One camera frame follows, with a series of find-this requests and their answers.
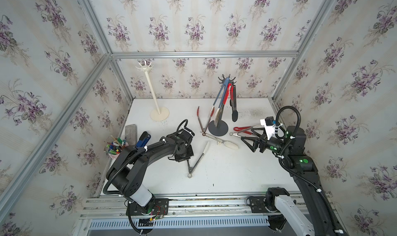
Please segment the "cream steel tongs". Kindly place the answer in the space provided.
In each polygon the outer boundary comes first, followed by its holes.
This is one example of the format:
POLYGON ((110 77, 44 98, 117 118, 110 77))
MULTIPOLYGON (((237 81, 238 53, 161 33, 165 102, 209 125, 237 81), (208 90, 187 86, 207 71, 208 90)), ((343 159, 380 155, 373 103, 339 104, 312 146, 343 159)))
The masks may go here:
POLYGON ((194 171, 196 170, 197 166, 199 165, 199 163, 201 162, 201 160, 203 159, 203 157, 207 153, 209 147, 210 147, 210 142, 207 141, 203 152, 201 153, 201 155, 199 156, 199 158, 197 159, 197 161, 194 163, 193 166, 190 164, 190 160, 189 159, 187 160, 187 167, 188 167, 188 175, 187 175, 187 177, 189 179, 192 178, 194 171))

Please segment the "dark grey utensil rack stand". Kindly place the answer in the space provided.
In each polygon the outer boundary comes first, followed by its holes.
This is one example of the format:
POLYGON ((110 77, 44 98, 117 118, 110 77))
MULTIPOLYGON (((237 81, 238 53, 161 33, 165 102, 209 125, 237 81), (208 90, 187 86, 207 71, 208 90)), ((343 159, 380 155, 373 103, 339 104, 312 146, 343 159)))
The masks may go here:
MULTIPOLYGON (((235 82, 236 78, 231 78, 230 75, 225 76, 224 74, 222 74, 222 76, 224 76, 225 78, 226 77, 230 77, 230 83, 231 84, 235 84, 236 83, 235 82)), ((228 125, 227 125, 227 123, 225 121, 222 120, 224 108, 223 108, 223 111, 221 113, 221 117, 220 117, 220 121, 219 121, 218 127, 216 127, 215 124, 214 124, 214 120, 215 120, 215 116, 216 115, 214 114, 211 118, 209 118, 208 129, 209 129, 210 133, 215 135, 215 136, 224 136, 228 132, 228 125)))

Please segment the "black steel tongs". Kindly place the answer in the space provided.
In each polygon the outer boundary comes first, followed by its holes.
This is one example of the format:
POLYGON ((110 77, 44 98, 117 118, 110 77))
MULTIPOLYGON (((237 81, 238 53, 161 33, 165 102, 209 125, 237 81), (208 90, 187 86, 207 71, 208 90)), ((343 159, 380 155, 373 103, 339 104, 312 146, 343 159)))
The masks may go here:
POLYGON ((236 122, 238 120, 238 111, 237 111, 237 101, 236 101, 236 85, 231 84, 230 87, 230 106, 232 108, 232 121, 236 122))

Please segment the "cream utensil rack stand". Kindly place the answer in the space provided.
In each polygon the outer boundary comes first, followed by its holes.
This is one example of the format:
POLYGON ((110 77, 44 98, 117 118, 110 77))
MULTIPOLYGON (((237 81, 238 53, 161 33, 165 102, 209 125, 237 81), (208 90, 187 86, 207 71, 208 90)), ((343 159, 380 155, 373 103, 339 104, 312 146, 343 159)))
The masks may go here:
POLYGON ((155 104, 155 109, 151 111, 150 117, 153 121, 156 121, 156 122, 165 121, 169 117, 170 111, 168 108, 160 107, 158 104, 156 92, 153 87, 150 75, 149 75, 149 73, 153 69, 152 64, 151 63, 148 64, 146 60, 144 60, 143 62, 138 62, 138 64, 139 64, 139 67, 136 67, 136 69, 139 71, 142 71, 145 74, 147 84, 149 86, 149 89, 150 89, 150 92, 152 94, 152 98, 153 98, 153 101, 155 104))

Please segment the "red handled steel tongs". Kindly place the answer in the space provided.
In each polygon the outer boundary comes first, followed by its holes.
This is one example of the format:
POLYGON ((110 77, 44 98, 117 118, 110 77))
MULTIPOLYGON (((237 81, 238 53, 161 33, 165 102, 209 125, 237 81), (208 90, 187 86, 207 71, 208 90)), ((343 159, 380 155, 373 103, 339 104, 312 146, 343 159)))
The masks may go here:
POLYGON ((215 124, 216 127, 218 127, 218 124, 219 124, 219 121, 220 121, 220 117, 221 117, 221 113, 222 113, 223 108, 224 108, 224 106, 226 104, 227 98, 228 98, 228 96, 229 96, 229 94, 231 92, 230 91, 231 87, 232 87, 231 83, 229 83, 227 86, 225 86, 224 94, 222 95, 222 100, 221 100, 221 103, 219 105, 219 108, 217 109, 215 120, 214 120, 214 124, 215 124))

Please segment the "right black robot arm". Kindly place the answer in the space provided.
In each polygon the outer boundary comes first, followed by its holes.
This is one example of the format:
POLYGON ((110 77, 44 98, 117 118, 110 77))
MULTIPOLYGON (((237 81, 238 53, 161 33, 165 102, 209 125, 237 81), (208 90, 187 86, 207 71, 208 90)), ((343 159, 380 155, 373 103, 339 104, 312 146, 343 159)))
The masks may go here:
POLYGON ((310 217, 297 208, 290 193, 282 187, 269 188, 264 197, 250 196, 246 203, 252 213, 275 214, 267 223, 273 231, 281 231, 289 223, 298 236, 346 236, 348 233, 322 187, 315 162, 305 153, 307 136, 300 124, 299 110, 284 106, 275 117, 263 119, 259 128, 250 127, 252 136, 241 140, 252 152, 272 152, 298 186, 310 217))

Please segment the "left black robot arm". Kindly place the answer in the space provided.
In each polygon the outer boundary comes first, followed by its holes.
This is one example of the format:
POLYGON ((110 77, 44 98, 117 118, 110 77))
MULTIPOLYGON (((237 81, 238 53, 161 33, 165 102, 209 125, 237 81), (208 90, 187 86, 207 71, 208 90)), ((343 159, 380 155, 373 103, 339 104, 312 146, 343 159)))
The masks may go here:
POLYGON ((147 168, 164 157, 169 156, 170 160, 179 163, 194 155, 191 143, 195 133, 187 125, 188 120, 183 120, 176 132, 154 144, 125 147, 108 169, 102 192, 122 196, 128 202, 151 210, 155 206, 155 196, 143 184, 147 168))

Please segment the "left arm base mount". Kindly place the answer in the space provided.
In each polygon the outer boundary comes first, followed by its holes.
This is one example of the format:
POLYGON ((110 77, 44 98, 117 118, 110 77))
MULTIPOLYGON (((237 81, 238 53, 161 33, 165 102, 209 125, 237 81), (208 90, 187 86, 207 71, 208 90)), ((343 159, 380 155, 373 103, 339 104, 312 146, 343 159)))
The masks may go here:
POLYGON ((126 201, 126 215, 130 226, 138 233, 149 233, 159 219, 168 214, 169 199, 152 198, 142 207, 136 202, 126 201))

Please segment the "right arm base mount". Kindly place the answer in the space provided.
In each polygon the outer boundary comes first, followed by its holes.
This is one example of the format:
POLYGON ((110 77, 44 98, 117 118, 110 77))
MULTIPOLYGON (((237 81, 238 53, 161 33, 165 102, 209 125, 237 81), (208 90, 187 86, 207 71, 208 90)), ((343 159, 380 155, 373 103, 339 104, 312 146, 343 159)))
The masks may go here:
MULTIPOLYGON (((285 188, 271 187, 268 188, 265 196, 249 196, 246 199, 246 205, 250 207, 252 213, 277 213, 275 205, 276 197, 280 195, 290 196, 285 188)), ((287 220, 283 215, 271 215, 268 218, 268 228, 275 232, 281 232, 287 220)))

